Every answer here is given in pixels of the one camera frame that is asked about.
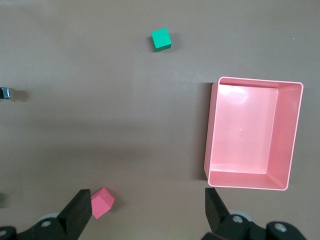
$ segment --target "pink tray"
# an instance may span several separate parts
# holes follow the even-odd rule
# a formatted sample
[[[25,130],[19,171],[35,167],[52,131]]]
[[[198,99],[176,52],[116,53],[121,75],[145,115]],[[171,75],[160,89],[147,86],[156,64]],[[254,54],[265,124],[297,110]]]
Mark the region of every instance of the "pink tray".
[[[212,187],[286,190],[303,85],[222,77],[212,85],[204,170]]]

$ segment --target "pink plastic bin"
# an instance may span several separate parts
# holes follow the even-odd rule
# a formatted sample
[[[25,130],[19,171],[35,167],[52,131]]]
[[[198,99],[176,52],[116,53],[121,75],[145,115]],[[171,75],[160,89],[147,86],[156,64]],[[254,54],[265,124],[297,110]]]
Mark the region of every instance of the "pink plastic bin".
[[[204,170],[212,187],[286,190],[303,85],[222,77],[212,85]]]

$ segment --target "pink cube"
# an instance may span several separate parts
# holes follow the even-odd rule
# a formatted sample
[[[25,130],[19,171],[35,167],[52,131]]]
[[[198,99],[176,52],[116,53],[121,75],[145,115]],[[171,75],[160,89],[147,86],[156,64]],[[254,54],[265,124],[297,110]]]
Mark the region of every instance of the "pink cube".
[[[114,204],[114,197],[105,189],[101,188],[91,197],[92,214],[98,219],[108,212]]]

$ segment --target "green cube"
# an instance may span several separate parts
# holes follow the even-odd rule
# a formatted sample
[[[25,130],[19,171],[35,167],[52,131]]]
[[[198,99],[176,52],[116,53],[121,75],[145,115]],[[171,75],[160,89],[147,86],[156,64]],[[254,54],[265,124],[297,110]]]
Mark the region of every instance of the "green cube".
[[[167,28],[162,28],[151,33],[156,52],[171,48],[171,39]]]

